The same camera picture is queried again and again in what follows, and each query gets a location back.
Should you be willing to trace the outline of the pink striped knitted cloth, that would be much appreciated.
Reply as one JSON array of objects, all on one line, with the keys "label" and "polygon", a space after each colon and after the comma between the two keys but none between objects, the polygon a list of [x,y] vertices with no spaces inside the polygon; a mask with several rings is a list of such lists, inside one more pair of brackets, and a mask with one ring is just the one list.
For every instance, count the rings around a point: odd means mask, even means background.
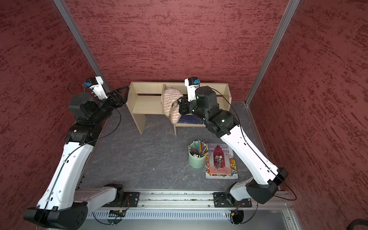
[{"label": "pink striped knitted cloth", "polygon": [[183,94],[179,89],[169,87],[163,94],[163,110],[167,118],[170,119],[173,125],[176,125],[181,118],[179,113],[178,99],[183,97]]}]

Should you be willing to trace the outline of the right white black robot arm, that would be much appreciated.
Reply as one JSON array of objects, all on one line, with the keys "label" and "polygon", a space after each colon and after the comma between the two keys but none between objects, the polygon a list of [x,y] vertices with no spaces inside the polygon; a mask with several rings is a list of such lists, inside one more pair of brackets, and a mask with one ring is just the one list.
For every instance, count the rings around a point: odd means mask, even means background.
[{"label": "right white black robot arm", "polygon": [[236,113],[220,109],[217,94],[211,87],[192,85],[187,87],[187,92],[187,96],[178,99],[180,114],[192,114],[202,120],[211,133],[237,154],[252,174],[252,178],[235,183],[226,192],[227,198],[231,202],[248,198],[259,204],[268,202],[286,180],[287,170],[271,163],[250,141]]}]

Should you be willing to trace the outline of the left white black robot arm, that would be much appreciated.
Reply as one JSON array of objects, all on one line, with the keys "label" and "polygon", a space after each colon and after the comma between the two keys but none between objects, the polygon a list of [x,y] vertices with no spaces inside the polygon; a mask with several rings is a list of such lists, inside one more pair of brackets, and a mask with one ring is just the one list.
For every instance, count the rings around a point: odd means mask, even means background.
[{"label": "left white black robot arm", "polygon": [[127,102],[120,89],[98,93],[83,92],[72,97],[69,109],[75,123],[65,138],[63,153],[52,180],[34,208],[27,208],[24,220],[37,227],[77,230],[87,215],[106,204],[125,204],[122,185],[78,191],[82,173],[96,143],[102,138],[102,123]]}]

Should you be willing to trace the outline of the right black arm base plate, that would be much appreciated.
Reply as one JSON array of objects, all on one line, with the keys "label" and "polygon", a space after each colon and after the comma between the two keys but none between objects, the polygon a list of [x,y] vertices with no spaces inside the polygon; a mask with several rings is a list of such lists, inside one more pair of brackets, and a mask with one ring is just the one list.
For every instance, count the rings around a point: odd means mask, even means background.
[{"label": "right black arm base plate", "polygon": [[237,201],[230,194],[224,192],[214,192],[213,201],[216,208],[251,208],[253,206],[249,198]]}]

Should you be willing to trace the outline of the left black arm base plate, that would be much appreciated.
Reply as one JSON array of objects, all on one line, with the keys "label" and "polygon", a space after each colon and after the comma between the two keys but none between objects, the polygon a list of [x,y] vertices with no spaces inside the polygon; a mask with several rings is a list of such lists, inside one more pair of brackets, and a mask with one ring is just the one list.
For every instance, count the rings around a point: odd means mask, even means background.
[{"label": "left black arm base plate", "polygon": [[136,208],[138,206],[140,192],[125,192],[122,198],[117,198],[112,202],[103,205],[103,208]]}]

